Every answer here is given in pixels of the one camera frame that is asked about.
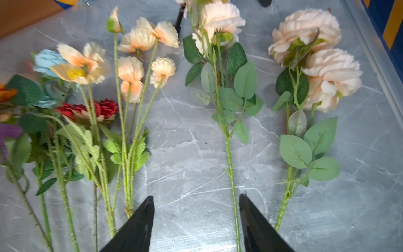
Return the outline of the orange flower stem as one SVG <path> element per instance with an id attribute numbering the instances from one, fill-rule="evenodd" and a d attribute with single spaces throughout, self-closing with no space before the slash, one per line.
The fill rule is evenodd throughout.
<path id="1" fill-rule="evenodd" d="M 17 139 L 6 138 L 5 145 L 8 150 L 8 158 L 2 158 L 1 165 L 5 168 L 7 179 L 14 185 L 27 209 L 45 246 L 49 252 L 54 250 L 52 241 L 42 227 L 33 207 L 27 198 L 30 182 L 24 172 L 24 165 L 29 162 L 32 143 L 30 136 L 20 125 L 24 109 L 36 104 L 41 97 L 38 85 L 32 80 L 19 74 L 14 74 L 6 84 L 1 84 L 1 123 L 18 125 L 23 133 Z"/>

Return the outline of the pink rose stem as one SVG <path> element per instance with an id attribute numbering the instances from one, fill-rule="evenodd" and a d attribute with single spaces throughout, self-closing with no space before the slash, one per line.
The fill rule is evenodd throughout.
<path id="1" fill-rule="evenodd" d="M 200 77 L 202 99 L 213 104 L 213 120 L 219 124 L 225 141 L 234 209 L 236 251 L 241 251 L 241 231 L 237 206 L 231 140 L 249 141 L 243 117 L 255 116 L 263 102 L 257 97 L 257 74 L 254 62 L 247 59 L 239 43 L 246 24 L 240 10 L 231 1 L 178 1 L 180 17 L 188 17 L 192 34 L 185 37 L 185 58 L 192 64 L 185 84 Z"/>
<path id="2" fill-rule="evenodd" d="M 287 16 L 272 32 L 269 55 L 283 67 L 276 81 L 278 101 L 273 111 L 286 113 L 286 133 L 280 154 L 287 165 L 275 230 L 281 227 L 289 201 L 311 180 L 327 182 L 341 173 L 327 155 L 338 126 L 336 117 L 314 121 L 316 112 L 334 111 L 339 102 L 362 86 L 360 63 L 338 49 L 342 34 L 337 18 L 323 9 L 304 9 Z"/>

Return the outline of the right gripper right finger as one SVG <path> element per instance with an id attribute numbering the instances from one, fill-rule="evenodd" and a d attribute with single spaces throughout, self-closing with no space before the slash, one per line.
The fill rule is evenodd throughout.
<path id="1" fill-rule="evenodd" d="M 294 252 L 246 194 L 240 195 L 239 208 L 247 252 Z"/>

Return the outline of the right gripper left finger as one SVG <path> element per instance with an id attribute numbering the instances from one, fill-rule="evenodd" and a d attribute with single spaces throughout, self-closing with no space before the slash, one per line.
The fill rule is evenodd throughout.
<path id="1" fill-rule="evenodd" d="M 148 196 L 101 252 L 149 252 L 155 205 Z"/>

